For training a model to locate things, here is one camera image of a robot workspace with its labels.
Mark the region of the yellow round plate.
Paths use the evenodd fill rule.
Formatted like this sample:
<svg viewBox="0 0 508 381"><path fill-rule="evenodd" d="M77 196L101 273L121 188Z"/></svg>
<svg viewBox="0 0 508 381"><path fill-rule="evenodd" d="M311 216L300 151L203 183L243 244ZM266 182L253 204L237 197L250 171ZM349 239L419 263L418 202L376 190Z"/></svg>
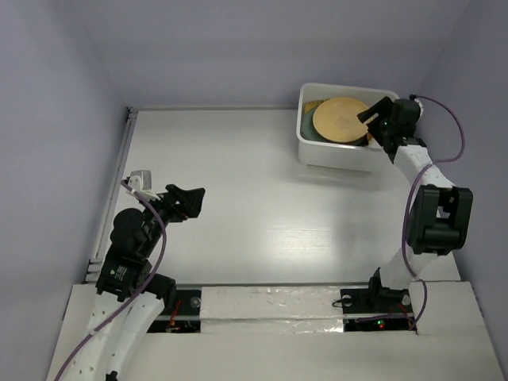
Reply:
<svg viewBox="0 0 508 381"><path fill-rule="evenodd" d="M367 126L357 115L368 109L360 100L336 97L324 101L313 115L314 128L326 140L338 144L351 144L365 138Z"/></svg>

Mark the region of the yellow woven bamboo tray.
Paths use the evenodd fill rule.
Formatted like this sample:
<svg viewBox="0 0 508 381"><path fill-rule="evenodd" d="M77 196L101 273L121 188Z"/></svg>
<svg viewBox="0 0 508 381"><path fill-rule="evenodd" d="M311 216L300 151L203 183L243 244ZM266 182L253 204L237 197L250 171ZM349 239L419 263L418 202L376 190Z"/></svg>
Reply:
<svg viewBox="0 0 508 381"><path fill-rule="evenodd" d="M304 114L309 113L312 109L314 109L315 107L320 106L323 102L326 102L326 99L305 102L303 104L303 113Z"/></svg>

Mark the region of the teal round plate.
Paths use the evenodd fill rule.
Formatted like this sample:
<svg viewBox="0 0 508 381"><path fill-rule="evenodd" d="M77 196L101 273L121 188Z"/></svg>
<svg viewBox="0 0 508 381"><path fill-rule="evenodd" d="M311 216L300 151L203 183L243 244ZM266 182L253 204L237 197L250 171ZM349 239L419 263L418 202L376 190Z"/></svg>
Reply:
<svg viewBox="0 0 508 381"><path fill-rule="evenodd" d="M304 139L310 140L310 141L335 144L335 141L325 139L315 129L314 122L313 122L313 116L314 116L315 110L316 110L316 107L314 107L311 111L309 111L302 117L302 122L301 122L301 127L300 127L301 136ZM369 139L368 139L367 135L361 137L358 140L354 140L354 141L345 143L345 145L357 146L357 147L365 147L365 146L368 146L368 144L369 144Z"/></svg>

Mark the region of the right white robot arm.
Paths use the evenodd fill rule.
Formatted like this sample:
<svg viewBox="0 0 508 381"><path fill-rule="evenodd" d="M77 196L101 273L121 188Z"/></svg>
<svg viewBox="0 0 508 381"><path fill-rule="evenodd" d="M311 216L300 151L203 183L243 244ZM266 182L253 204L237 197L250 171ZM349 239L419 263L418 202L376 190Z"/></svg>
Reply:
<svg viewBox="0 0 508 381"><path fill-rule="evenodd" d="M422 114L421 97L411 95L384 97L357 116L410 184L400 249L375 271L367 288L350 293L350 306L360 314L387 313L424 268L462 248L467 238L473 193L447 179L416 136Z"/></svg>

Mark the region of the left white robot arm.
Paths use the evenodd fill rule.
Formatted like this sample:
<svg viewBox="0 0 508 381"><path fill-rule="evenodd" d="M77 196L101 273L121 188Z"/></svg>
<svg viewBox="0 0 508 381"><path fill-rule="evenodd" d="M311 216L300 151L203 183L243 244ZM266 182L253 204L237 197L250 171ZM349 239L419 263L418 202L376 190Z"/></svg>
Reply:
<svg viewBox="0 0 508 381"><path fill-rule="evenodd" d="M155 194L134 179L121 185L144 208L124 209L114 218L87 331L57 371L57 380L122 379L150 325L178 308L176 281L157 271L163 257L154 264L149 257L155 248L166 250L169 224L199 216L206 191L169 184Z"/></svg>

